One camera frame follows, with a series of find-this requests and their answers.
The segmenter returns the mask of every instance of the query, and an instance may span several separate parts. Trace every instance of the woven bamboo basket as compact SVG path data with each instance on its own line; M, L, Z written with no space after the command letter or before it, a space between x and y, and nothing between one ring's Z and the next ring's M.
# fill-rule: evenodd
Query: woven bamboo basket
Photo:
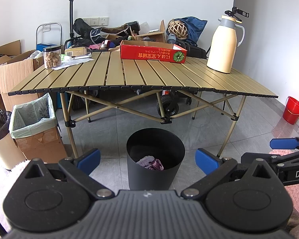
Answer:
M173 33L179 39L186 39L188 37L186 25L181 21L170 20L167 29L169 33Z

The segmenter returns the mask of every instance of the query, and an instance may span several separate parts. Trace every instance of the plastic jar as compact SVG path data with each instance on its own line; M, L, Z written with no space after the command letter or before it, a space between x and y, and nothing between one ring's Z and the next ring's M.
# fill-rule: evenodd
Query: plastic jar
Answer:
M61 46L45 47L43 49L44 67L51 69L62 65L61 61Z

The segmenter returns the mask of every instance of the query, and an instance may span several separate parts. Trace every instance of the table top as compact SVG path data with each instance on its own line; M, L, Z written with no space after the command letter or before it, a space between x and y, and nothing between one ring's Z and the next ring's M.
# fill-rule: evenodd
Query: table top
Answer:
M8 95L98 89L181 89L278 98L238 70L221 73L207 67L204 59L187 57L184 64L122 60L120 52L94 52L92 59L57 71L41 66Z

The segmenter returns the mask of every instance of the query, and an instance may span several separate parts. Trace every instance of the white plastic bag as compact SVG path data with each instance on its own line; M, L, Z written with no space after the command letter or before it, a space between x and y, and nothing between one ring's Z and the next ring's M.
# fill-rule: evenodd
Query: white plastic bag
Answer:
M9 131L12 138L29 137L54 128L57 124L52 99L47 93L34 101L15 105Z

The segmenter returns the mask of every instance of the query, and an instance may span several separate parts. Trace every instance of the red cardboard box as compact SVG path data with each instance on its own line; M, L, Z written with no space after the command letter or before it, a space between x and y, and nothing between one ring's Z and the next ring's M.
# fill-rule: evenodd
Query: red cardboard box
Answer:
M123 40L121 59L159 60L185 63L187 50L175 44Z

